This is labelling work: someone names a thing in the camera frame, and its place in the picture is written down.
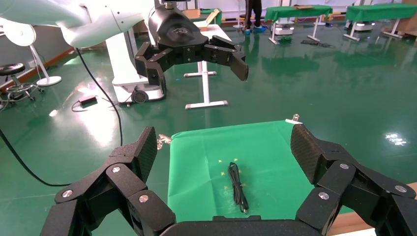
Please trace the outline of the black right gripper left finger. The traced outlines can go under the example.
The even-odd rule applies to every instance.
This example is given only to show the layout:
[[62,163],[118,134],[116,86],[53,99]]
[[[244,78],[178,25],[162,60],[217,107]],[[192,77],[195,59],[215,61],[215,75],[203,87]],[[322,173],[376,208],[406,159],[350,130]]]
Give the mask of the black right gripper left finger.
[[156,155],[155,129],[147,126],[136,142],[115,148],[101,167],[56,194],[41,234],[90,236],[119,211],[137,235],[161,235],[176,216],[146,184]]

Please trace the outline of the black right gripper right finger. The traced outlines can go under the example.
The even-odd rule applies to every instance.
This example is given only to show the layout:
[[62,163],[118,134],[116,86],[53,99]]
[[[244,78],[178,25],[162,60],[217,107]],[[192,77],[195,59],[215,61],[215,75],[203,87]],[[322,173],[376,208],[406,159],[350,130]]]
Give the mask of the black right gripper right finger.
[[292,128],[292,155],[313,189],[296,220],[326,235],[342,207],[352,209],[378,236],[417,233],[416,191],[353,158],[340,144],[316,138],[303,124]]

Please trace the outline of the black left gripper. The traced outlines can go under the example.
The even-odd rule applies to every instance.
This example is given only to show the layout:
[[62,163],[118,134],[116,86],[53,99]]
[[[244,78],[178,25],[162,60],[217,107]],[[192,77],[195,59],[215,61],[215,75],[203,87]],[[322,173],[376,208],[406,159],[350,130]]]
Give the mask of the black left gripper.
[[167,92],[164,72],[173,64],[204,60],[230,67],[241,81],[248,79],[249,66],[241,46],[218,35],[202,35],[177,8],[155,8],[148,18],[148,27],[156,46],[150,42],[141,45],[134,56],[136,71],[150,85],[159,86],[163,95]]

